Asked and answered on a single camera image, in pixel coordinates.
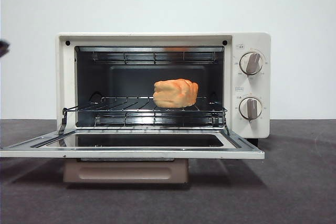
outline open oven door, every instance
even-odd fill
[[[264,159],[265,153],[224,129],[80,129],[48,133],[0,149],[1,157]]]

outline timer knob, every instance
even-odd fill
[[[239,105],[241,115],[248,120],[254,120],[261,114],[261,102],[253,97],[245,98]]]
[[[243,55],[239,62],[241,70],[251,76],[259,72],[263,66],[260,54],[257,52],[248,52]]]

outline cream-colored oven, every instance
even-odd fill
[[[60,34],[57,130],[2,157],[66,159],[66,182],[183,183],[189,158],[263,159],[269,135],[266,33]],[[193,106],[159,108],[153,84],[198,83]]]

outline gray floor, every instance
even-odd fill
[[[6,146],[54,121],[1,121]],[[190,185],[67,185],[60,159],[1,159],[1,223],[336,223],[336,120],[272,121],[263,161],[190,160]]]

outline baked bread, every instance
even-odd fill
[[[153,99],[161,108],[184,108],[194,105],[198,84],[185,79],[158,81],[154,84]]]

